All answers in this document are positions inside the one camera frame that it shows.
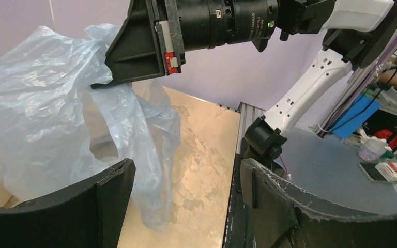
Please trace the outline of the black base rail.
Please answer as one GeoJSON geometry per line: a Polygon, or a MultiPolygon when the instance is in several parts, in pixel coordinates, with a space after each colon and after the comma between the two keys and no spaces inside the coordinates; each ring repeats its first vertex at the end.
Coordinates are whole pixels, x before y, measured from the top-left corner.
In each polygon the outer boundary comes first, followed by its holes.
{"type": "Polygon", "coordinates": [[[228,198],[222,247],[253,248],[255,247],[255,240],[250,222],[250,213],[247,205],[243,203],[240,189],[240,161],[241,156],[236,154],[228,198]]]}

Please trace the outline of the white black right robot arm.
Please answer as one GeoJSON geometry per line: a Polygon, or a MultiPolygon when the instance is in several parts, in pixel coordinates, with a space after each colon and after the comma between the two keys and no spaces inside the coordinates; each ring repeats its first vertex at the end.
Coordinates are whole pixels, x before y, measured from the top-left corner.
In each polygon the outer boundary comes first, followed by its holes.
{"type": "Polygon", "coordinates": [[[397,1],[131,1],[106,52],[112,80],[92,88],[180,73],[187,51],[252,42],[262,52],[276,28],[282,41],[327,33],[303,76],[245,132],[240,187],[257,247],[397,247],[397,214],[349,209],[275,174],[304,113],[385,50],[397,30],[397,1]]]}

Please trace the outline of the light blue plastic trash bag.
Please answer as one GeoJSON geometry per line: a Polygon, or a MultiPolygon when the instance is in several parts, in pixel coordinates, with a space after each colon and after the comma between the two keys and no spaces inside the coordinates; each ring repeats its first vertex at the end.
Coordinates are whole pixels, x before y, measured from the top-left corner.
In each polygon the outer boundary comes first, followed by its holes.
{"type": "Polygon", "coordinates": [[[40,26],[0,59],[0,181],[20,201],[55,192],[130,158],[143,224],[164,231],[173,204],[180,116],[156,80],[107,87],[105,53],[119,32],[86,38],[40,26]]]}

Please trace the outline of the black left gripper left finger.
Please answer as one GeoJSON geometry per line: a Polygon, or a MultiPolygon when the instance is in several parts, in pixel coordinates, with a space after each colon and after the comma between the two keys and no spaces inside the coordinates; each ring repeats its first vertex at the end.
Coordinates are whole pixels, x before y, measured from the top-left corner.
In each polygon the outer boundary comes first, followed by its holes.
{"type": "Polygon", "coordinates": [[[117,247],[135,165],[124,159],[68,187],[0,207],[0,247],[117,247]]]}

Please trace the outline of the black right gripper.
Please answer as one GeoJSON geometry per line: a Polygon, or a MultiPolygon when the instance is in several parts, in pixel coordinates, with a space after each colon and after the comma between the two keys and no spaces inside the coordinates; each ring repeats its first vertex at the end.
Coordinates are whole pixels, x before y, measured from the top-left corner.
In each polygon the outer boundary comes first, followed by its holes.
{"type": "Polygon", "coordinates": [[[189,51],[219,45],[219,1],[130,2],[127,17],[106,52],[114,87],[181,73],[189,51]]]}

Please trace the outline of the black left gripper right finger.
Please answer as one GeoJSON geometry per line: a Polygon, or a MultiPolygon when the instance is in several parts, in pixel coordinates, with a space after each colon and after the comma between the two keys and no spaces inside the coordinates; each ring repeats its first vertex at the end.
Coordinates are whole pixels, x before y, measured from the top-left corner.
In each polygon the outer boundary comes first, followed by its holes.
{"type": "Polygon", "coordinates": [[[397,214],[330,202],[255,159],[242,160],[240,182],[257,247],[397,247],[397,214]]]}

